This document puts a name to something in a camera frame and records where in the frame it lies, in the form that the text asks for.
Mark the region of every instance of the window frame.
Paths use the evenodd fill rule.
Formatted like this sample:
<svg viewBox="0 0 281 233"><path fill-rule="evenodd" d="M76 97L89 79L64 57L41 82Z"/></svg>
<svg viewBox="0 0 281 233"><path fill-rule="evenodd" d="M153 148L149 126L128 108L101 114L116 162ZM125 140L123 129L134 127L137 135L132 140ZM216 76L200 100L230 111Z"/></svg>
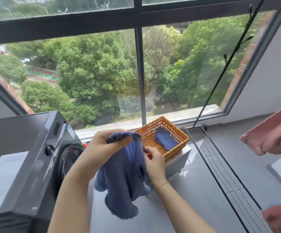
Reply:
<svg viewBox="0 0 281 233"><path fill-rule="evenodd" d="M185 0L142 5L142 0L134 0L134 7L132 8L1 20L0 44L134 29L139 90L141 95L142 124L145 125L146 111L142 27L247 14L249 5L252 4L254 10L254 7L258 5L259 1L260 0ZM260 9L260 11L273 10L276 10L276 13L263 34L226 107L220 113L201 116L199 119L200 121L226 116L230 113L245 84L281 24L281 0L265 0ZM0 99L17 115L27 114L1 85ZM195 120L196 117L175 121L174 124L184 125L192 123Z"/></svg>

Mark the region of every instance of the washing machine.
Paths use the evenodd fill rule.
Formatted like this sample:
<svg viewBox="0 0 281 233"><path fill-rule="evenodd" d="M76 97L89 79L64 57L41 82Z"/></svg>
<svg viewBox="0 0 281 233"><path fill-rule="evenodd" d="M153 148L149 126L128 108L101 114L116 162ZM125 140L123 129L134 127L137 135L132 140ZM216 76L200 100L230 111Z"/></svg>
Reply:
<svg viewBox="0 0 281 233"><path fill-rule="evenodd" d="M0 119L0 233L47 232L61 183L83 151L57 111Z"/></svg>

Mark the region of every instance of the brown woven basket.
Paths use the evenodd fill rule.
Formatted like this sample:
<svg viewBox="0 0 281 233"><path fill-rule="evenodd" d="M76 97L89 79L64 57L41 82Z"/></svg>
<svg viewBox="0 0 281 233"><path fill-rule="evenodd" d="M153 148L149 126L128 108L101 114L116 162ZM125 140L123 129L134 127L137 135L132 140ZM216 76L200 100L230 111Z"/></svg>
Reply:
<svg viewBox="0 0 281 233"><path fill-rule="evenodd" d="M170 151L166 151L158 142L154 140L159 127L168 131L179 145L175 146ZM144 146L153 146L157 148L165 157L165 162L176 156L189 141L189 137L174 124L172 124L166 117L159 117L151 123L148 123L135 130L135 132L141 135Z"/></svg>

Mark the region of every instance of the bracelet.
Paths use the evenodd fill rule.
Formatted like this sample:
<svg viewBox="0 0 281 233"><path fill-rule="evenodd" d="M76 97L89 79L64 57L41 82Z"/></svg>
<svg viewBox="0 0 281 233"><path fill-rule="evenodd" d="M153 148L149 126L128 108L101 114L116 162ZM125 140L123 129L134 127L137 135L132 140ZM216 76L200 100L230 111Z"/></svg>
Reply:
<svg viewBox="0 0 281 233"><path fill-rule="evenodd" d="M161 186L166 185L166 184L170 184L169 182L163 182Z"/></svg>

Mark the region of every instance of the blue object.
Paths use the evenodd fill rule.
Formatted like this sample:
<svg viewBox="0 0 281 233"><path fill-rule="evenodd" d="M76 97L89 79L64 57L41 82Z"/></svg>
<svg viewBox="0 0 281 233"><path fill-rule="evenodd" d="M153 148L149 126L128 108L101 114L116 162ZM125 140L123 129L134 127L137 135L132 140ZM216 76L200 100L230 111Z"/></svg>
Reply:
<svg viewBox="0 0 281 233"><path fill-rule="evenodd" d="M179 145L170 133L163 128L158 128L154 140L164 147L167 151L170 151L175 146Z"/></svg>
<svg viewBox="0 0 281 233"><path fill-rule="evenodd" d="M150 193L150 188L144 184L149 179L141 136L135 132L116 132L108 137L107 143L126 136L132 136L133 141L111 156L98 170L94 182L97 191L108 190L105 204L120 219L137 216L138 208L132 201Z"/></svg>

